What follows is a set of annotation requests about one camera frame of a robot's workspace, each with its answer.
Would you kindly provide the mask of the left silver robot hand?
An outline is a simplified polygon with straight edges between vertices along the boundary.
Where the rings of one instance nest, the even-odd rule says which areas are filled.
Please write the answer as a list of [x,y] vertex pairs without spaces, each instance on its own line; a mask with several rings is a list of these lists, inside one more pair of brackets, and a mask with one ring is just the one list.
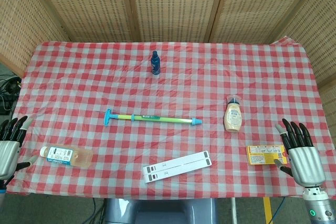
[[1,189],[5,189],[15,173],[33,165],[38,156],[18,162],[20,150],[33,119],[24,116],[20,119],[5,120],[1,123]]

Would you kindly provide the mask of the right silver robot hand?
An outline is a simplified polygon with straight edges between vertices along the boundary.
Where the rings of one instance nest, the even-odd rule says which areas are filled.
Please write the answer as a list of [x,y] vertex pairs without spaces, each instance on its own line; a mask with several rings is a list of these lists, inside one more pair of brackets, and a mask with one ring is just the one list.
[[274,159],[276,166],[284,173],[294,178],[295,182],[304,188],[319,187],[326,181],[318,150],[314,147],[312,138],[306,126],[282,119],[285,127],[276,125],[290,167],[279,159]]

